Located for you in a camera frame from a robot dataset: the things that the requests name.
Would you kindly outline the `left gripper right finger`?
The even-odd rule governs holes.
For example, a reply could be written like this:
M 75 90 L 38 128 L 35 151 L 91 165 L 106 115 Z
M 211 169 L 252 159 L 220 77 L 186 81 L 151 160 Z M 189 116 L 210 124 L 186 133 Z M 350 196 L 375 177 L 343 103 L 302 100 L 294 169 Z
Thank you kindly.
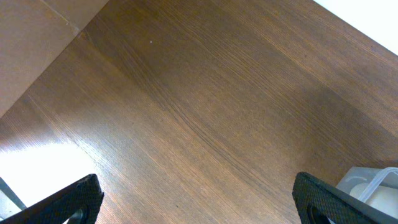
M 296 175 L 292 196 L 302 224 L 397 224 L 396 218 L 307 172 Z

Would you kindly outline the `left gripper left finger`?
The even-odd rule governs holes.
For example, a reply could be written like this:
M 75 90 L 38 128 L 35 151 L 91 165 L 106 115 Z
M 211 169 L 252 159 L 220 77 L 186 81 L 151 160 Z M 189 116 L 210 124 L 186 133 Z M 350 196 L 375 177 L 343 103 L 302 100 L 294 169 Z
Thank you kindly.
M 76 223 L 94 224 L 100 212 L 104 192 L 96 174 L 89 174 L 30 207 L 1 180 L 1 193 L 20 211 L 1 217 L 1 223 Z

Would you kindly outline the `clear plastic storage container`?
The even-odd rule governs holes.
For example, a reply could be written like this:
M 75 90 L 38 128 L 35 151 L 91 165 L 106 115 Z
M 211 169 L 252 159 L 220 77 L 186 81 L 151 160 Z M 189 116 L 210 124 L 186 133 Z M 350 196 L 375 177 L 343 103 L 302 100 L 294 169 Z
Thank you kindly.
M 397 218 L 397 168 L 352 167 L 337 189 L 393 218 Z

